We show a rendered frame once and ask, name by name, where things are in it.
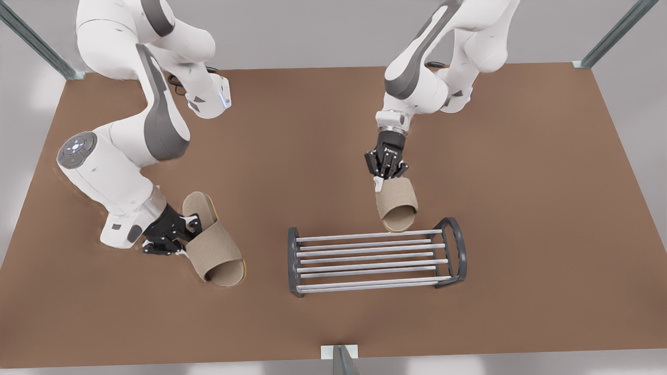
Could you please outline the beige slipper with short sole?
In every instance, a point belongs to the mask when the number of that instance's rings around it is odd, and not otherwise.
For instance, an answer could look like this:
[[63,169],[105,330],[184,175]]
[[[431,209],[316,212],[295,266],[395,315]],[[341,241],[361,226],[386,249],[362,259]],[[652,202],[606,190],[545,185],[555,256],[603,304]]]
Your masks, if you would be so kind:
[[412,181],[405,177],[383,180],[375,193],[377,211],[390,232],[405,232],[414,223],[418,201]]

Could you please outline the beige slipper with long sole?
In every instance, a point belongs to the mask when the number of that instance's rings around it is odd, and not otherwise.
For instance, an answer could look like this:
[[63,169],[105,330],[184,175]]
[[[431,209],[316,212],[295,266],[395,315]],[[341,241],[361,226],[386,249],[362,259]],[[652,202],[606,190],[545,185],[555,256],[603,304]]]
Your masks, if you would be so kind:
[[186,245],[188,257],[200,278],[223,287],[242,282],[246,275],[243,256],[218,219],[209,195],[191,193],[183,202],[182,209],[184,215],[197,214],[202,223],[202,233]]

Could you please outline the grey metal shoe rack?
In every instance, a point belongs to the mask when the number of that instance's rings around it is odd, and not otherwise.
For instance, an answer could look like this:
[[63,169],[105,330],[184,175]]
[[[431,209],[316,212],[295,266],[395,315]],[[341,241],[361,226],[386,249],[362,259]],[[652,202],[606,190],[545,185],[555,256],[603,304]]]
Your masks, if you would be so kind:
[[453,217],[429,230],[304,237],[288,230],[293,296],[460,283],[468,273],[464,235]]

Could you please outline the silver frame post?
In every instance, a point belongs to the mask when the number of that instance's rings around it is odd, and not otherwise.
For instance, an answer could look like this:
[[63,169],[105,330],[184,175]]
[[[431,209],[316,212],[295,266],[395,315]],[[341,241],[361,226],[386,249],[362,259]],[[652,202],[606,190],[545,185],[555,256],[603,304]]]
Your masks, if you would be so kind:
[[73,69],[4,0],[0,0],[0,20],[65,79],[85,78],[85,72]]
[[332,360],[332,375],[360,375],[354,360],[359,358],[356,344],[321,346],[320,358]]
[[572,62],[574,69],[593,68],[658,2],[659,0],[637,0],[582,60]]

